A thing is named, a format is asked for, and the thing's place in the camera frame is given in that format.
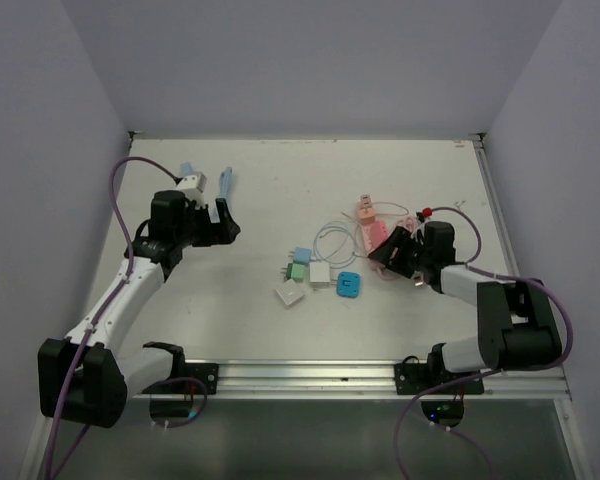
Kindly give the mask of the pink power strip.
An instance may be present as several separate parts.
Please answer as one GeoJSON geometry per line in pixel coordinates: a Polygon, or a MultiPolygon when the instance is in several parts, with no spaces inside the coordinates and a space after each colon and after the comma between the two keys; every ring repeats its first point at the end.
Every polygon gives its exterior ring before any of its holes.
{"type": "Polygon", "coordinates": [[[363,247],[366,254],[370,254],[389,237],[389,230],[385,221],[376,220],[361,226],[363,247]]]}

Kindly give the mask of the blue round plug adapter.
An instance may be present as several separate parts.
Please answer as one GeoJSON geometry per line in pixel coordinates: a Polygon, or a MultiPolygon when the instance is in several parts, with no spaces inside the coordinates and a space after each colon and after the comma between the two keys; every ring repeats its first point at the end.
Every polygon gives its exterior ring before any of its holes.
{"type": "Polygon", "coordinates": [[[358,273],[341,271],[332,280],[332,284],[339,297],[355,299],[360,295],[361,276],[358,273]]]}

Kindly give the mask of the blue power strip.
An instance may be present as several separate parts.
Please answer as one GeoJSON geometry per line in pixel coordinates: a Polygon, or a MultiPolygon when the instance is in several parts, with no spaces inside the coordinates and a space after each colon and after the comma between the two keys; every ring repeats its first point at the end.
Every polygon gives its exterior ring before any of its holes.
{"type": "MultiPolygon", "coordinates": [[[[180,176],[185,177],[194,174],[194,168],[190,162],[184,162],[180,164],[180,176]]],[[[210,219],[212,222],[216,222],[218,220],[217,209],[213,208],[210,219]]]]}

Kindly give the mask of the white cube charger plug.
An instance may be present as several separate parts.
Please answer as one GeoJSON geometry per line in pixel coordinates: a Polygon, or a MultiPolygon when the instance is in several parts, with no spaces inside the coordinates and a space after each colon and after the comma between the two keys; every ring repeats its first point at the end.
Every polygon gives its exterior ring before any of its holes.
{"type": "Polygon", "coordinates": [[[327,262],[314,261],[308,266],[309,285],[314,289],[324,289],[331,285],[331,266],[327,262]]]}

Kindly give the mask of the light blue charger plug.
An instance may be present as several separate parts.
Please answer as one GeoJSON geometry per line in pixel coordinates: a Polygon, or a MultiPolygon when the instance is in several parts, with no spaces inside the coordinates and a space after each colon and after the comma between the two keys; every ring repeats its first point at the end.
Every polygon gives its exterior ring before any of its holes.
{"type": "Polygon", "coordinates": [[[295,247],[289,252],[292,263],[308,265],[312,260],[312,250],[305,247],[295,247]]]}

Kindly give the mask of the green charger plug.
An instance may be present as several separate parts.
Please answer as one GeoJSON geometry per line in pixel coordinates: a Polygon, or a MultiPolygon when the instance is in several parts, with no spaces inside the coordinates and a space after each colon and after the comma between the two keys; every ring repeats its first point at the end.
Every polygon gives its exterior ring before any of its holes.
{"type": "Polygon", "coordinates": [[[297,283],[302,283],[305,279],[307,270],[307,265],[292,262],[281,269],[281,274],[285,280],[293,280],[297,283]]]}

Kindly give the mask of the tan cube adapter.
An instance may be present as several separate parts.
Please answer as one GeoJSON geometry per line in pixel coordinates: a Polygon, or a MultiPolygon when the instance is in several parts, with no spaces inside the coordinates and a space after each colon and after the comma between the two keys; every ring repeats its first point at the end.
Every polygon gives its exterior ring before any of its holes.
{"type": "Polygon", "coordinates": [[[360,200],[356,204],[358,210],[369,210],[373,208],[373,202],[369,195],[361,195],[360,200]]]}

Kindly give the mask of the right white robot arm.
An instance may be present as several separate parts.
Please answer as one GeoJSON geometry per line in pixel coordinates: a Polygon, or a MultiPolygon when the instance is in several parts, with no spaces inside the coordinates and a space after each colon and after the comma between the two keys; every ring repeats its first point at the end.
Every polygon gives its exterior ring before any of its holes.
{"type": "Polygon", "coordinates": [[[434,391],[450,391],[466,372],[551,368],[571,352],[571,326],[565,325],[565,336],[559,333],[554,312],[563,308],[548,289],[538,280],[457,261],[455,230],[448,222],[428,222],[418,233],[397,227],[369,258],[406,278],[419,274],[437,293],[476,308],[473,336],[432,348],[425,379],[434,391]]]}

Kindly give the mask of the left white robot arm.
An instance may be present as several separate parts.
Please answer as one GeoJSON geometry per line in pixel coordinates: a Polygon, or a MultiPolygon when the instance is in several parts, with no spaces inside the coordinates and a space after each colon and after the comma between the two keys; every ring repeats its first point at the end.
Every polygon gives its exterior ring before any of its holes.
{"type": "Polygon", "coordinates": [[[114,280],[86,317],[38,351],[40,409],[48,418],[110,428],[128,399],[156,388],[173,393],[188,379],[182,347],[150,341],[121,359],[120,347],[185,249],[229,245],[240,233],[224,198],[217,215],[179,190],[155,193],[114,280]]]}

